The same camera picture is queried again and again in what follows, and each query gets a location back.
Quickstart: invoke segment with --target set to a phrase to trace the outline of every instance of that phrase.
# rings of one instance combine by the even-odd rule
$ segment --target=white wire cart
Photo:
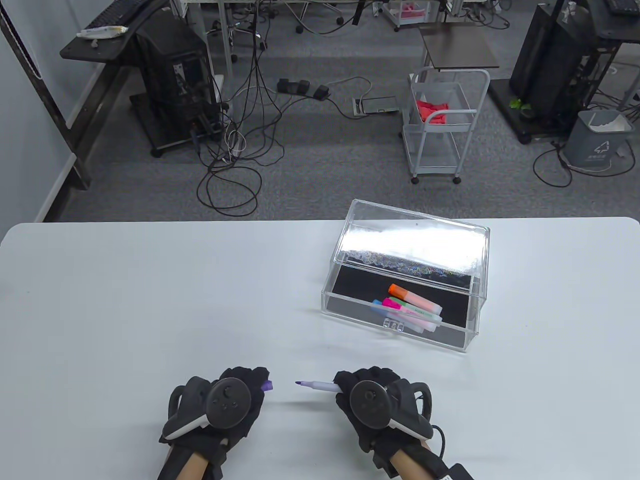
[[[483,76],[484,85],[477,105],[473,108],[456,78],[460,73],[471,73]],[[453,74],[452,81],[438,81],[440,74]],[[407,105],[403,109],[403,128],[399,134],[404,141],[404,151],[409,162],[411,182],[418,183],[418,175],[440,173],[454,175],[453,182],[459,184],[460,171],[465,162],[469,144],[480,110],[486,97],[491,77],[489,72],[481,68],[461,68],[457,70],[438,71],[433,67],[423,67],[409,76],[409,92]],[[424,121],[418,109],[418,100],[434,105],[448,104],[449,109],[435,111]],[[445,124],[431,123],[438,115],[445,115]],[[454,133],[466,133],[460,153]]]

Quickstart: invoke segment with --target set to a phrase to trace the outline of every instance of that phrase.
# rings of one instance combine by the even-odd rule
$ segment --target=acrylic box lid
[[[333,261],[486,299],[489,228],[354,200]]]

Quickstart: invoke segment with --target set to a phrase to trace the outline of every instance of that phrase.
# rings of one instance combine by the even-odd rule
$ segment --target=keyboard
[[[87,25],[87,29],[110,26],[127,26],[136,18],[138,12],[149,3],[150,0],[114,0],[104,9],[93,22]]]
[[[611,15],[640,17],[640,6],[636,0],[605,0]]]

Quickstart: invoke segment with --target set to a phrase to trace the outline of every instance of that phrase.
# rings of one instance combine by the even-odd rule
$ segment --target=orange highlighter
[[[398,287],[396,284],[391,284],[389,287],[389,293],[400,300],[411,303],[414,307],[423,308],[432,314],[440,315],[442,312],[442,307],[437,303],[433,303],[420,295],[416,295],[409,290]]]

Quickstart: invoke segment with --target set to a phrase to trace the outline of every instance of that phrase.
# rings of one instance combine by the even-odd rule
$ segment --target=clear acrylic box
[[[322,310],[466,351],[479,331],[488,255],[486,227],[354,200],[333,253]],[[395,297],[392,284],[400,287]],[[405,291],[409,296],[398,302]]]

